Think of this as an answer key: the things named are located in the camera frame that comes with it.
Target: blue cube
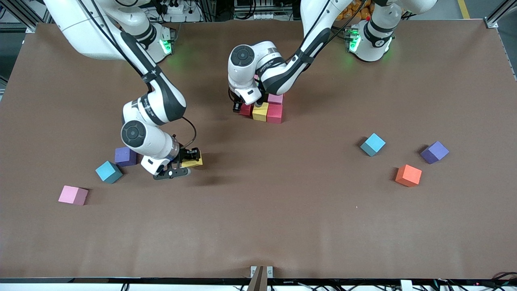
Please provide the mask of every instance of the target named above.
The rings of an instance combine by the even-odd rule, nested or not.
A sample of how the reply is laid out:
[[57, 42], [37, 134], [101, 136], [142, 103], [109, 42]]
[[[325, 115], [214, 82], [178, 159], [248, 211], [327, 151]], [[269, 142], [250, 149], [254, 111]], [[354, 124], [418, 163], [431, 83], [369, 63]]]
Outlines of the blue cube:
[[420, 155], [429, 163], [433, 164], [446, 156], [449, 150], [439, 141], [428, 146]]
[[386, 144], [382, 138], [380, 138], [377, 134], [372, 134], [362, 145], [361, 148], [365, 151], [369, 156], [374, 156], [378, 153], [381, 148]]
[[114, 162], [121, 167], [136, 165], [136, 153], [128, 147], [115, 149]]
[[113, 184], [120, 177], [122, 177], [121, 171], [117, 168], [117, 165], [113, 164], [110, 161], [106, 161], [106, 163], [102, 164], [98, 167], [95, 172], [99, 175], [100, 179], [103, 182], [108, 184]]

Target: brown tabletop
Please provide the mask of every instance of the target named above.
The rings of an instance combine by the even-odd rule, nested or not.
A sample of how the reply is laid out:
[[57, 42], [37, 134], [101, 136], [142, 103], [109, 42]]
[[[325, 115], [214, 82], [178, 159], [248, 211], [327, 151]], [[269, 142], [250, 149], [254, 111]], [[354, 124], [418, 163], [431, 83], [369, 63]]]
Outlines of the brown tabletop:
[[[272, 40], [284, 56], [301, 23], [185, 24], [160, 66], [183, 92], [205, 165], [115, 184], [124, 103], [146, 87], [122, 61], [75, 52], [55, 25], [28, 34], [0, 103], [2, 277], [490, 278], [517, 269], [517, 83], [481, 20], [403, 21], [391, 50], [363, 63], [337, 40], [287, 93], [285, 120], [231, 111], [227, 59]], [[182, 142], [184, 121], [163, 126]], [[369, 157], [358, 147], [377, 133]], [[440, 140], [450, 150], [428, 165]], [[393, 181], [396, 168], [421, 184]], [[57, 201], [63, 185], [87, 205]]]

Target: cube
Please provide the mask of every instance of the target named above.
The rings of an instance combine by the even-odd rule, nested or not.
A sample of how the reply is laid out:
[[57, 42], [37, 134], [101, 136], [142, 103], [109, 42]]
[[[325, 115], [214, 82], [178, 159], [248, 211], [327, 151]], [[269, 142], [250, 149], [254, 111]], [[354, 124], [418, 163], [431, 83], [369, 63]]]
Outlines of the cube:
[[420, 176], [422, 176], [422, 170], [410, 165], [404, 165], [399, 168], [395, 181], [404, 186], [414, 187], [420, 183]]
[[283, 101], [284, 101], [284, 94], [280, 94], [280, 95], [269, 94], [267, 96], [267, 102], [269, 104], [282, 105]]
[[115, 149], [115, 161], [121, 167], [136, 165], [136, 153], [128, 147]]
[[372, 134], [362, 145], [361, 148], [365, 151], [369, 156], [374, 156], [378, 153], [381, 148], [386, 144], [382, 138], [380, 138], [377, 134]]
[[84, 205], [86, 195], [88, 195], [88, 190], [86, 189], [64, 186], [57, 201], [75, 205]]
[[253, 104], [246, 105], [246, 104], [243, 103], [240, 106], [239, 114], [240, 115], [244, 115], [244, 116], [250, 116], [251, 115], [251, 110], [253, 110]]
[[110, 161], [106, 161], [104, 164], [98, 167], [95, 172], [97, 172], [97, 175], [99, 175], [103, 182], [108, 184], [113, 184], [120, 177], [122, 177], [122, 173], [118, 169], [117, 165]]
[[262, 103], [262, 106], [258, 107], [257, 105], [253, 106], [253, 119], [258, 121], [267, 121], [267, 108], [269, 107], [268, 102]]
[[267, 108], [267, 122], [269, 123], [282, 123], [282, 105], [269, 104]]
[[193, 167], [197, 167], [197, 166], [202, 166], [203, 165], [203, 157], [200, 156], [199, 158], [199, 161], [196, 161], [194, 159], [190, 160], [190, 161], [183, 161], [180, 165], [180, 168], [193, 168]]
[[429, 163], [434, 164], [449, 153], [449, 150], [439, 141], [428, 146], [420, 155]]

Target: yellow floor line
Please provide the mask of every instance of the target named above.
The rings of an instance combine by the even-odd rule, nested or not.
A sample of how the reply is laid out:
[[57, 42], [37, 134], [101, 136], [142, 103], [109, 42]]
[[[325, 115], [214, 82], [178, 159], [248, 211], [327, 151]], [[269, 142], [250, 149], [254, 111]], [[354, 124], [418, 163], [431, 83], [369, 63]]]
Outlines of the yellow floor line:
[[458, 0], [458, 5], [460, 6], [461, 15], [463, 19], [470, 19], [470, 15], [468, 14], [467, 5], [465, 5], [465, 0]]

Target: yellow cube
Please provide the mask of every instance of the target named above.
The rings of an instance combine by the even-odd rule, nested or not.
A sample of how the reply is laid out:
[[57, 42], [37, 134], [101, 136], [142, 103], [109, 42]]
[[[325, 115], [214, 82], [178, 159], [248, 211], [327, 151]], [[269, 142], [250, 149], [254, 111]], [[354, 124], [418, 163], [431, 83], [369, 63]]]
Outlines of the yellow cube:
[[253, 106], [253, 119], [265, 122], [267, 120], [268, 106], [269, 106], [268, 102], [262, 103], [262, 106], [260, 106], [260, 107], [257, 107], [257, 105]]
[[202, 157], [199, 157], [199, 161], [196, 160], [190, 160], [190, 161], [183, 161], [180, 165], [180, 168], [193, 168], [197, 166], [201, 166], [203, 164]]

